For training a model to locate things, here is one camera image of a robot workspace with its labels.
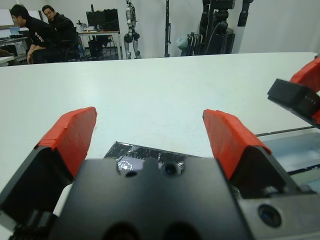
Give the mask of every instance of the chair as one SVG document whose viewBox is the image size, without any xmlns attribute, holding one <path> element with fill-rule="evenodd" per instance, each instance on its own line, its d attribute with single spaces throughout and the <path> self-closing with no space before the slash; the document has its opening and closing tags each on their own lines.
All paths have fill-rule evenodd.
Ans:
<svg viewBox="0 0 320 240">
<path fill-rule="evenodd" d="M 78 39 L 79 33 L 77 32 L 77 28 L 74 27 L 72 31 L 68 32 L 68 36 L 66 37 L 68 40 L 63 40 L 62 44 L 67 46 L 64 55 L 64 61 L 67 62 L 71 59 L 80 59 L 79 49 L 78 49 Z"/>
</svg>

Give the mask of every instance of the humanoid robot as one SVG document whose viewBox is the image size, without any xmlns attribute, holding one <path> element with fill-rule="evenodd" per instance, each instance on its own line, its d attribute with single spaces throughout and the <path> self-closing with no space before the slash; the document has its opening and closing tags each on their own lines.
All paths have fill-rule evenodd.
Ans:
<svg viewBox="0 0 320 240">
<path fill-rule="evenodd" d="M 131 3 L 131 0 L 126 0 L 127 8 L 125 9 L 126 22 L 129 27 L 129 32 L 124 35 L 124 48 L 126 59 L 131 59 L 131 52 L 129 51 L 130 43 L 133 44 L 133 50 L 135 54 L 135 59 L 141 59 L 140 51 L 138 51 L 138 39 L 140 34 L 136 32 L 135 26 L 137 23 L 136 9 Z"/>
</svg>

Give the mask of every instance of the red tape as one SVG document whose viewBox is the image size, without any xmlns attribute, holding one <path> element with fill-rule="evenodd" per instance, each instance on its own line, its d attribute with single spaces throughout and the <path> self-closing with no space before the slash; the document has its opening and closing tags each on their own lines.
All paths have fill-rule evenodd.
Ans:
<svg viewBox="0 0 320 240">
<path fill-rule="evenodd" d="M 320 57 L 304 66 L 290 80 L 291 83 L 301 84 L 311 88 L 315 93 L 320 91 Z"/>
<path fill-rule="evenodd" d="M 59 118 L 37 146 L 57 149 L 75 177 L 87 156 L 96 120 L 94 107 L 70 111 Z"/>
<path fill-rule="evenodd" d="M 203 121 L 212 153 L 228 179 L 232 177 L 248 146 L 261 146 L 271 154 L 270 149 L 234 115 L 206 109 L 203 112 Z"/>
</svg>

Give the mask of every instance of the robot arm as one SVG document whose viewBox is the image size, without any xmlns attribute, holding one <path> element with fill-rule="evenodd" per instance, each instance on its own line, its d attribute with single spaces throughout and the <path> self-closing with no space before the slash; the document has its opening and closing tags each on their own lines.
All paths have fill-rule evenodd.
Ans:
<svg viewBox="0 0 320 240">
<path fill-rule="evenodd" d="M 253 1 L 254 0 L 243 0 L 242 11 L 239 16 L 238 27 L 245 27 L 246 26 L 248 15 L 249 15 L 249 7 Z"/>
</svg>

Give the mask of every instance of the black jacket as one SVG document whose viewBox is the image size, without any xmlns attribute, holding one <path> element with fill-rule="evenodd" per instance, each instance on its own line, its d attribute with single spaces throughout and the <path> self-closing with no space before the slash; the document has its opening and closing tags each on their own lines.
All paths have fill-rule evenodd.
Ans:
<svg viewBox="0 0 320 240">
<path fill-rule="evenodd" d="M 62 40 L 70 40 L 74 31 L 74 24 L 69 18 L 57 12 L 53 21 L 49 21 L 49 24 L 58 31 Z"/>
<path fill-rule="evenodd" d="M 34 45 L 50 48 L 61 44 L 59 33 L 44 21 L 29 17 L 26 19 L 25 27 L 29 29 Z"/>
</svg>

